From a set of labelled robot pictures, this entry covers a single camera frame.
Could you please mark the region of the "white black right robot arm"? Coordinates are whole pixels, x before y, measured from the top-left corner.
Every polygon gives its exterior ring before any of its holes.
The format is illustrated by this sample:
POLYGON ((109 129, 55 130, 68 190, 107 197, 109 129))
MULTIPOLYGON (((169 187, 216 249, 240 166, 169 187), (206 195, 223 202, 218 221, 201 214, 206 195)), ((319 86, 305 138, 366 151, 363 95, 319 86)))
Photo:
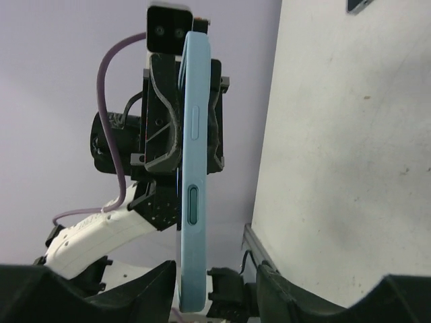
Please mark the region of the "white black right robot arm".
MULTIPOLYGON (((76 278, 55 274, 39 258, 33 265, 1 266, 2 322, 167 322, 176 264, 168 260, 136 279, 120 276, 107 289, 102 257, 76 278)), ((343 308, 287 281, 267 262, 254 283, 229 268, 209 271, 208 318, 246 322, 429 322, 430 279, 388 275, 363 299, 343 308)))

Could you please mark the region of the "light blue phone case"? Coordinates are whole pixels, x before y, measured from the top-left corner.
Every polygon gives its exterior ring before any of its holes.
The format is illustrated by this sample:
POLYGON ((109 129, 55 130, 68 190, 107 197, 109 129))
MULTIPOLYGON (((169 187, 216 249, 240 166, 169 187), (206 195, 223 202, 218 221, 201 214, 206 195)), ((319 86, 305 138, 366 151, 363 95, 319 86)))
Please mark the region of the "light blue phone case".
POLYGON ((179 309, 200 312, 206 292, 207 121, 211 83, 211 50, 206 34, 190 31, 185 38, 178 76, 183 91, 183 160, 179 309))

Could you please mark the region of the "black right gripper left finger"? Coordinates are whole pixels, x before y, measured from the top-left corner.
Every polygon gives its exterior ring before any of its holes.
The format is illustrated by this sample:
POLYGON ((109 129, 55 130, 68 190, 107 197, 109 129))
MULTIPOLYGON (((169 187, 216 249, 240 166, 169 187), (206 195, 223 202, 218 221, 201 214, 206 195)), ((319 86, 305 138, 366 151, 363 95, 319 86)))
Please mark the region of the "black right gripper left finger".
POLYGON ((1 265, 1 321, 167 322, 176 264, 166 261, 150 272, 104 293, 86 297, 51 269, 1 265))

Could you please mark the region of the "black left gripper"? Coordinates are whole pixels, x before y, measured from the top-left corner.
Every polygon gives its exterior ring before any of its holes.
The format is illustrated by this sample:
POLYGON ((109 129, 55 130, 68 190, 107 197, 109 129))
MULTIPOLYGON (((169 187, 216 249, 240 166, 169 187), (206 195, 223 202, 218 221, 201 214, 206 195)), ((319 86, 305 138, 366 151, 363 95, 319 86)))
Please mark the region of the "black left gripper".
MULTIPOLYGON (((224 169, 223 95, 230 80, 222 77, 222 64, 211 60, 208 104, 207 173, 224 169)), ((162 231, 178 221, 178 180, 182 123, 173 55, 152 54, 145 71, 141 115, 129 119, 133 125, 130 154, 131 179, 138 181, 137 194, 129 206, 162 231)))

